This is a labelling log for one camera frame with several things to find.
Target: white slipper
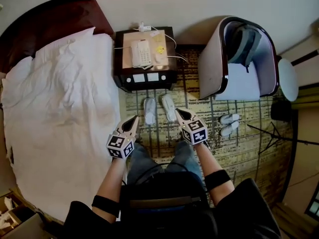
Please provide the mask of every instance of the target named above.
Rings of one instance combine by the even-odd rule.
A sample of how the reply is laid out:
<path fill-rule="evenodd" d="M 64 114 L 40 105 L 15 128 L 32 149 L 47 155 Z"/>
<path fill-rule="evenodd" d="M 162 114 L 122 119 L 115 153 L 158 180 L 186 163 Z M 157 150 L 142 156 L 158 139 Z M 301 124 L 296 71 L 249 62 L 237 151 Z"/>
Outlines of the white slipper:
<path fill-rule="evenodd" d="M 144 113 L 145 123 L 153 125 L 155 123 L 156 100 L 154 98 L 145 98 L 144 100 Z"/>
<path fill-rule="evenodd" d="M 229 124 L 225 127 L 223 127 L 220 131 L 221 136 L 229 136 L 235 129 L 239 127 L 239 122 L 235 121 L 232 124 Z"/>
<path fill-rule="evenodd" d="M 239 120 L 238 114 L 226 114 L 226 115 L 223 115 L 222 117 L 219 118 L 219 122 L 222 125 L 231 124 L 236 120 Z"/>
<path fill-rule="evenodd" d="M 165 94 L 164 96 L 162 96 L 161 98 L 161 102 L 163 104 L 165 113 L 166 113 L 166 117 L 168 121 L 175 121 L 177 120 L 176 118 L 176 114 L 175 114 L 175 105 L 174 105 L 174 101 L 171 98 L 170 94 Z"/>

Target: chair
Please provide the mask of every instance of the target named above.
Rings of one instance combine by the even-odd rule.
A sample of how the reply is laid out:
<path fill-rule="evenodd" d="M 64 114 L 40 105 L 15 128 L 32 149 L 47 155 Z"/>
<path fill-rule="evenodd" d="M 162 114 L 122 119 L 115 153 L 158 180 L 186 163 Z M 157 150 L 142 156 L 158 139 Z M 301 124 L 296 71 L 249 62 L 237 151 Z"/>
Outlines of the chair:
<path fill-rule="evenodd" d="M 254 53 L 249 73 L 241 64 L 228 64 L 226 39 L 241 24 L 257 28 L 262 37 Z M 222 19 L 198 58 L 200 99 L 214 95 L 216 100 L 258 100 L 272 96 L 279 86 L 274 44 L 259 25 L 238 17 Z"/>

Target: person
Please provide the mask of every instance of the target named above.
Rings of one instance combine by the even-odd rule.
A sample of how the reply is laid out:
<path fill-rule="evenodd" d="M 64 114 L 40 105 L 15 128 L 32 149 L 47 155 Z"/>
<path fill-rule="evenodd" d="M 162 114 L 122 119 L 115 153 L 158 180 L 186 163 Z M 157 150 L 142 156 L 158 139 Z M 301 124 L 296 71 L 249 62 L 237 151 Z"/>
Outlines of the person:
<path fill-rule="evenodd" d="M 194 151 L 214 208 L 209 207 Z M 204 143 L 179 142 L 166 169 L 135 143 L 127 185 L 122 186 L 125 170 L 125 160 L 114 158 L 92 210 L 81 202 L 71 203 L 61 238 L 280 238 L 255 182 L 246 179 L 235 188 Z M 119 210 L 121 221 L 116 222 Z"/>

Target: tripod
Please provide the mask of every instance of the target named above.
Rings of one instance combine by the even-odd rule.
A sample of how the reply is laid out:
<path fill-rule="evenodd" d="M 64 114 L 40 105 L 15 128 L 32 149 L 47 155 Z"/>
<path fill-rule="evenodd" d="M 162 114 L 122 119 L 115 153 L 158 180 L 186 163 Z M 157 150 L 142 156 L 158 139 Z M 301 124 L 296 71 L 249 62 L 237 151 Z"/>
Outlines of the tripod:
<path fill-rule="evenodd" d="M 257 130 L 259 130 L 259 131 L 261 131 L 261 132 L 263 132 L 263 133 L 269 134 L 269 135 L 271 136 L 271 139 L 270 139 L 270 141 L 269 141 L 267 147 L 266 147 L 263 151 L 259 152 L 258 155 L 260 155 L 261 153 L 263 153 L 265 150 L 269 149 L 271 146 L 273 146 L 274 144 L 276 144 L 276 143 L 277 143 L 278 141 L 280 141 L 280 140 L 292 141 L 292 142 L 296 141 L 296 142 L 304 143 L 304 144 L 306 144 L 306 145 L 307 145 L 307 144 L 319 145 L 319 142 L 304 141 L 304 140 L 292 139 L 292 138 L 288 138 L 288 137 L 282 137 L 282 136 L 279 134 L 278 130 L 276 129 L 275 125 L 274 125 L 272 122 L 271 122 L 271 124 L 272 124 L 273 127 L 274 127 L 273 133 L 267 132 L 267 131 L 265 131 L 265 130 L 262 130 L 262 129 L 257 128 L 257 127 L 252 126 L 252 125 L 247 125 L 247 126 L 249 126 L 249 127 L 251 127 L 251 128 L 257 129 Z"/>

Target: dark wooden headboard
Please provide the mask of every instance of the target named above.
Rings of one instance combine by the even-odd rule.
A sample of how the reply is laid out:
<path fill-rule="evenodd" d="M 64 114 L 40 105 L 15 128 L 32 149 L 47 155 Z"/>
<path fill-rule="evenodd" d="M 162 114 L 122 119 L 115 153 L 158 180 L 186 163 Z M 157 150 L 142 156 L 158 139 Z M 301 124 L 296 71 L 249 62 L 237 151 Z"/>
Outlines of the dark wooden headboard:
<path fill-rule="evenodd" d="M 94 34 L 114 34 L 96 0 L 45 2 L 20 16 L 0 36 L 0 71 L 7 73 L 45 45 L 92 26 Z"/>

